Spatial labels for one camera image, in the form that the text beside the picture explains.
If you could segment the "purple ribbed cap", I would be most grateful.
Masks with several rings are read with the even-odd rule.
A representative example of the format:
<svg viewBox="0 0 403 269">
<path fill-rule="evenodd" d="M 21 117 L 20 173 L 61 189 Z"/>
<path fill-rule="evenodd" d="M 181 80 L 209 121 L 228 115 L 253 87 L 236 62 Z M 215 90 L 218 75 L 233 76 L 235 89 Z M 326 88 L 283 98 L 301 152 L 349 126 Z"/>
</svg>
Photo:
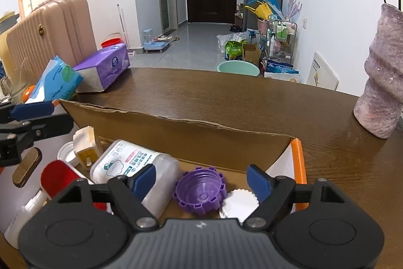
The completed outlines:
<svg viewBox="0 0 403 269">
<path fill-rule="evenodd" d="M 172 197 L 184 211 L 204 216 L 220 209 L 227 197 L 225 177 L 215 167 L 196 167 L 182 174 Z"/>
</svg>

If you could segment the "yellow watering can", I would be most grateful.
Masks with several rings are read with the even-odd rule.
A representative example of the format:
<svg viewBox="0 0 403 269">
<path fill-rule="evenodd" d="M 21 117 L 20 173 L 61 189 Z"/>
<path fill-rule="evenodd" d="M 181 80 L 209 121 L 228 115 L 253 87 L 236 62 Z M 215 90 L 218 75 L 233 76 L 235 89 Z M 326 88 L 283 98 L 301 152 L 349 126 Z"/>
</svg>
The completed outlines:
<svg viewBox="0 0 403 269">
<path fill-rule="evenodd" d="M 259 3 L 257 8 L 251 6 L 245 6 L 245 9 L 253 13 L 260 20 L 268 20 L 268 18 L 273 14 L 271 8 L 267 3 Z"/>
</svg>

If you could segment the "red white lint brush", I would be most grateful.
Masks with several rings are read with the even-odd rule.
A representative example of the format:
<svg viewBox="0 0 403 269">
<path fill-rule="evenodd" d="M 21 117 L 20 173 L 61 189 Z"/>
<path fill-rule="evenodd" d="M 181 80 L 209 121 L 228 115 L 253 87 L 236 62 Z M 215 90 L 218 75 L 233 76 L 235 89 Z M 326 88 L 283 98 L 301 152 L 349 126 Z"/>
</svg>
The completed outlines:
<svg viewBox="0 0 403 269">
<path fill-rule="evenodd" d="M 77 179 L 86 180 L 89 185 L 94 185 L 94 182 L 89 180 L 74 167 L 70 166 L 67 162 L 62 160 L 54 160 L 49 162 L 40 175 L 40 186 L 42 190 L 48 195 L 49 199 L 56 197 L 61 191 L 67 188 L 70 183 Z M 72 203 L 78 201 L 81 196 L 80 189 L 68 193 L 67 199 L 64 201 Z M 93 203 L 94 207 L 99 210 L 111 213 L 110 205 L 108 203 Z"/>
</svg>

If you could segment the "red bucket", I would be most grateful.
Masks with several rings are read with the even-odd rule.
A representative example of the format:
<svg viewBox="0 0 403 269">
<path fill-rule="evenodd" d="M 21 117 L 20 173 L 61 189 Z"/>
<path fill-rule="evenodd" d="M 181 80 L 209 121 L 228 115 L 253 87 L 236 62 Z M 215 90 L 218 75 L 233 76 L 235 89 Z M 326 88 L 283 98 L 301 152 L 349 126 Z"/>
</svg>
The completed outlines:
<svg viewBox="0 0 403 269">
<path fill-rule="evenodd" d="M 106 48 L 116 44 L 125 44 L 124 36 L 119 32 L 108 35 L 105 40 L 101 42 L 100 46 L 101 48 Z"/>
</svg>

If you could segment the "blue pet feeder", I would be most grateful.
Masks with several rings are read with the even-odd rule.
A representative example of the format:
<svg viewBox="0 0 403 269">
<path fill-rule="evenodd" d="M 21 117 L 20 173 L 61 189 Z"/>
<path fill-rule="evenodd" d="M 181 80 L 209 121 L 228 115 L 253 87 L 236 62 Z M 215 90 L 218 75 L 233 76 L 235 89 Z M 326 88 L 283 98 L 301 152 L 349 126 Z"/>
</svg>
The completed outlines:
<svg viewBox="0 0 403 269">
<path fill-rule="evenodd" d="M 158 38 L 152 37 L 153 30 L 145 29 L 144 30 L 144 52 L 148 53 L 150 51 L 158 51 L 163 52 L 169 45 L 170 42 L 168 40 L 159 40 Z"/>
</svg>

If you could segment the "clear drinking glass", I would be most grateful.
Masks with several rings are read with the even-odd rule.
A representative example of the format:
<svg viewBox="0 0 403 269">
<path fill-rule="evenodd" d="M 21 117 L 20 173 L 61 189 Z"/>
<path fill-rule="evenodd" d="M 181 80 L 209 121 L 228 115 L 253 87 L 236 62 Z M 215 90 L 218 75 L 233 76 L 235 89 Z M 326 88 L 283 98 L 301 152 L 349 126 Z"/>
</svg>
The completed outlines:
<svg viewBox="0 0 403 269">
<path fill-rule="evenodd" d="M 29 81 L 26 75 L 25 60 L 22 61 L 21 66 L 11 76 L 4 76 L 1 79 L 1 91 L 14 104 L 22 102 L 22 95 L 28 87 Z"/>
</svg>

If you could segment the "beige square plug adapter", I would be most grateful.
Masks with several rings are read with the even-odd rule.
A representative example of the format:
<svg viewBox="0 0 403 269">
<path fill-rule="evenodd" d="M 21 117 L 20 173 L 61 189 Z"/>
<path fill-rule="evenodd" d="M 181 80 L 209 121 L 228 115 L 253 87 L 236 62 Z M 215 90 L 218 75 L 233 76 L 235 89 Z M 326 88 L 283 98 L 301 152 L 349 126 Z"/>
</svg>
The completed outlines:
<svg viewBox="0 0 403 269">
<path fill-rule="evenodd" d="M 92 126 L 86 126 L 75 132 L 73 136 L 73 148 L 75 156 L 86 170 L 90 170 L 92 164 L 104 152 L 99 137 Z"/>
</svg>

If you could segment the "purple tissue pack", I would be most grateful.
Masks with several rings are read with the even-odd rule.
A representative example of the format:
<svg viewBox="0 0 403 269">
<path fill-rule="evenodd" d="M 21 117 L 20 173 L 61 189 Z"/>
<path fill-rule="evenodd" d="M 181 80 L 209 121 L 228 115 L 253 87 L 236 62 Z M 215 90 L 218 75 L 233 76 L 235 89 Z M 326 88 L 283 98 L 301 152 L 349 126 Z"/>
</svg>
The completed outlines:
<svg viewBox="0 0 403 269">
<path fill-rule="evenodd" d="M 124 43 L 102 48 L 73 67 L 83 77 L 76 92 L 104 92 L 129 66 L 130 60 Z"/>
</svg>

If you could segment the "white ribbed cap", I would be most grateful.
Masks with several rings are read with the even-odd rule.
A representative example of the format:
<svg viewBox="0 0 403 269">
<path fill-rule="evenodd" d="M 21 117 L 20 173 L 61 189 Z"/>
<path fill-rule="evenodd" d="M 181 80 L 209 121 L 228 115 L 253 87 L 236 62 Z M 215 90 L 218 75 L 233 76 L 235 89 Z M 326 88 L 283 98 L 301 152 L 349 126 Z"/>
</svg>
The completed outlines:
<svg viewBox="0 0 403 269">
<path fill-rule="evenodd" d="M 57 153 L 57 160 L 62 160 L 73 167 L 79 165 L 79 159 L 76 157 L 73 142 L 64 144 Z"/>
</svg>

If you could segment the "pink ribbed suitcase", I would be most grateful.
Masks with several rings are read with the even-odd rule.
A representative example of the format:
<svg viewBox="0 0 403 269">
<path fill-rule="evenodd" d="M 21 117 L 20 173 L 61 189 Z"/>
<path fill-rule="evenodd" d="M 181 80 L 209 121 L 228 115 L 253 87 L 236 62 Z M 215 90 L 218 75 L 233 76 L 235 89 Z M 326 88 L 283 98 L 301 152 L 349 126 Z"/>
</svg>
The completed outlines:
<svg viewBox="0 0 403 269">
<path fill-rule="evenodd" d="M 6 43 L 31 85 L 55 57 L 74 67 L 97 51 L 87 0 L 43 3 L 8 30 Z"/>
</svg>

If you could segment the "white wipes bottle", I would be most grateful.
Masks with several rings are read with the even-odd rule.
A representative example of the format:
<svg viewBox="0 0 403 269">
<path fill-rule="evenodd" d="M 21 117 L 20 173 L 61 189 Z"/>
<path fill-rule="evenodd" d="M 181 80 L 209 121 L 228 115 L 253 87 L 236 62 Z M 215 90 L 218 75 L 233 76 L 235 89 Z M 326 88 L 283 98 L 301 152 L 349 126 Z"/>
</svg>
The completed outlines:
<svg viewBox="0 0 403 269">
<path fill-rule="evenodd" d="M 156 181 L 142 204 L 158 218 L 170 202 L 175 184 L 182 175 L 179 161 L 169 154 L 119 139 L 91 166 L 90 177 L 96 184 L 105 184 L 118 175 L 132 177 L 148 164 L 155 166 Z"/>
</svg>

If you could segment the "white round lid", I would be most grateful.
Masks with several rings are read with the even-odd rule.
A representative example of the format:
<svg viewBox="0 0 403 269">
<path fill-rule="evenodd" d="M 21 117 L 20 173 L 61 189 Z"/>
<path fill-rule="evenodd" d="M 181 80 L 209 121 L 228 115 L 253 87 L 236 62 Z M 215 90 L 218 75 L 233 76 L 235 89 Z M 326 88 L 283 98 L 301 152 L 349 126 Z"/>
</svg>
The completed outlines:
<svg viewBox="0 0 403 269">
<path fill-rule="evenodd" d="M 259 201 L 251 191 L 235 189 L 223 200 L 219 215 L 222 219 L 237 219 L 242 225 L 258 206 Z"/>
</svg>

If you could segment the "yellow thermos jug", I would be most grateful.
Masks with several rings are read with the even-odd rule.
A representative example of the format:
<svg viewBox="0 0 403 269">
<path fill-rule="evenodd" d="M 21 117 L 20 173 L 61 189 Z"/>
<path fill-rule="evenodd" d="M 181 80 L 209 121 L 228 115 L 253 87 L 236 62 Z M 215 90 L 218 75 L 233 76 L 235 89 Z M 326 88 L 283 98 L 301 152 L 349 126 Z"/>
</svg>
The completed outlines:
<svg viewBox="0 0 403 269">
<path fill-rule="evenodd" d="M 7 12 L 1 17 L 1 35 L 0 35 L 0 51 L 1 63 L 4 67 L 6 76 L 12 78 L 15 74 L 15 67 L 10 55 L 10 50 L 7 44 L 8 30 L 17 24 L 19 14 L 15 12 Z"/>
</svg>

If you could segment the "blue tissue pack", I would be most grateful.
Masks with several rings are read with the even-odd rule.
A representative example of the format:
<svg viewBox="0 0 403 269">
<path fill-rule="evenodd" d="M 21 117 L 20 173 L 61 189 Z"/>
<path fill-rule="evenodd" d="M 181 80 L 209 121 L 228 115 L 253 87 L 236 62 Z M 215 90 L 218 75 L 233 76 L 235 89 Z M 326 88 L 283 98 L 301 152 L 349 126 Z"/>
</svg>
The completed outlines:
<svg viewBox="0 0 403 269">
<path fill-rule="evenodd" d="M 83 77 L 77 71 L 56 56 L 49 61 L 27 104 L 69 100 L 82 81 Z"/>
</svg>

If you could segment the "small white spray bottle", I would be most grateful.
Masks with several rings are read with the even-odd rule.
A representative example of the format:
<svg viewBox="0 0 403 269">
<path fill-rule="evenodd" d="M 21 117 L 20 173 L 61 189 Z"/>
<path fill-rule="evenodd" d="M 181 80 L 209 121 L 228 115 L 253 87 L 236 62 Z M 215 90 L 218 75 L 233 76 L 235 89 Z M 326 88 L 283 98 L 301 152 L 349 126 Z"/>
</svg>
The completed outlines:
<svg viewBox="0 0 403 269">
<path fill-rule="evenodd" d="M 30 199 L 26 205 L 22 206 L 10 223 L 4 237 L 9 245 L 18 249 L 18 237 L 21 229 L 27 224 L 27 222 L 35 216 L 43 207 L 48 197 L 46 193 L 39 190 L 38 193 Z"/>
</svg>

